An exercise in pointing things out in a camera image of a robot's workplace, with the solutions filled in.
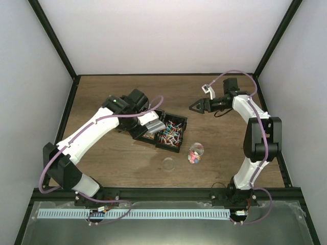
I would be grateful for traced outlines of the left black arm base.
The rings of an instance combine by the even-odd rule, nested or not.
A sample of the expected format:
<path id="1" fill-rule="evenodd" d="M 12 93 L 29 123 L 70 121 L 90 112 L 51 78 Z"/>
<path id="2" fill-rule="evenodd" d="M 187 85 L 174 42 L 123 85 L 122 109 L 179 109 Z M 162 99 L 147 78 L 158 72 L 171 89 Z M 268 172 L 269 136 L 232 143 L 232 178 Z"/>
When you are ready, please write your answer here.
<path id="1" fill-rule="evenodd" d="M 84 193 L 76 195 L 75 206 L 100 207 L 100 206 L 118 206 L 120 202 L 120 192 L 110 188 L 101 187 L 96 194 L 89 197 Z"/>

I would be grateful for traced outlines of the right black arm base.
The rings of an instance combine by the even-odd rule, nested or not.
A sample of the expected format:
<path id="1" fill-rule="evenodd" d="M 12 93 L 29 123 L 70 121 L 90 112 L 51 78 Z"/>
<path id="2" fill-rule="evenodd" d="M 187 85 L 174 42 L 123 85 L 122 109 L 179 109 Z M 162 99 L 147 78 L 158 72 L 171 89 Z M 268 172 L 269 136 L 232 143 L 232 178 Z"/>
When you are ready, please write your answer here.
<path id="1" fill-rule="evenodd" d="M 215 182 L 211 186 L 209 197 L 215 203 L 228 207 L 249 207 L 256 203 L 253 200 L 253 190 L 237 189 L 233 179 L 225 185 L 222 182 Z"/>

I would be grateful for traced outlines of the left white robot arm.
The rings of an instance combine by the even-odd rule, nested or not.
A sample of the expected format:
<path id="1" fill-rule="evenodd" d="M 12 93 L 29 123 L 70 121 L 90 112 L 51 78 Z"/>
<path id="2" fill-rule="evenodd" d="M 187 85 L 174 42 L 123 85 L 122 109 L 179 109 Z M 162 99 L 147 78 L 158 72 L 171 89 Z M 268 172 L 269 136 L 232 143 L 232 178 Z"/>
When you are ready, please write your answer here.
<path id="1" fill-rule="evenodd" d="M 77 164 L 111 130 L 128 131 L 133 138 L 146 133 L 143 107 L 148 101 L 138 89 L 121 97 L 111 95 L 75 133 L 57 144 L 47 143 L 43 147 L 43 175 L 49 175 L 62 189 L 84 194 L 91 205 L 101 205 L 104 192 L 100 190 L 100 184 L 82 173 Z"/>

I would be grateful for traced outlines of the metal scoop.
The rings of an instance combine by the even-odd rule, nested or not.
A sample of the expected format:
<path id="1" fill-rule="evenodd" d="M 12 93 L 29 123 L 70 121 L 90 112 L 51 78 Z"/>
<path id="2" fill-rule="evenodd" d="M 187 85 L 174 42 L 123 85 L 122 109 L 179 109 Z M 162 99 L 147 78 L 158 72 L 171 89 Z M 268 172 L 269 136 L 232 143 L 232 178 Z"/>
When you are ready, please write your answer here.
<path id="1" fill-rule="evenodd" d="M 164 130 L 166 125 L 159 119 L 150 121 L 146 124 L 147 132 L 150 134 L 154 134 L 158 131 Z"/>

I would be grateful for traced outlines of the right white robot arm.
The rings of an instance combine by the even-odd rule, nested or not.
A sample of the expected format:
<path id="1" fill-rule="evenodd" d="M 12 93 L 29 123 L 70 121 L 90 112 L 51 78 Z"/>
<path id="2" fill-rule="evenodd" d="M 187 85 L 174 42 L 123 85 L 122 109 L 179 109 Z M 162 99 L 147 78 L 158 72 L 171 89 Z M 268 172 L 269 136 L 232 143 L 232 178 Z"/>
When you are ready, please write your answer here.
<path id="1" fill-rule="evenodd" d="M 252 99 L 253 94 L 242 91 L 237 78 L 223 81 L 221 97 L 216 97 L 210 84 L 203 85 L 202 90 L 209 98 L 199 99 L 189 106 L 190 110 L 203 114 L 231 109 L 247 123 L 243 141 L 245 159 L 232 178 L 235 188 L 227 192 L 228 202 L 237 206 L 245 200 L 244 190 L 253 188 L 262 170 L 281 152 L 282 121 L 262 110 Z"/>

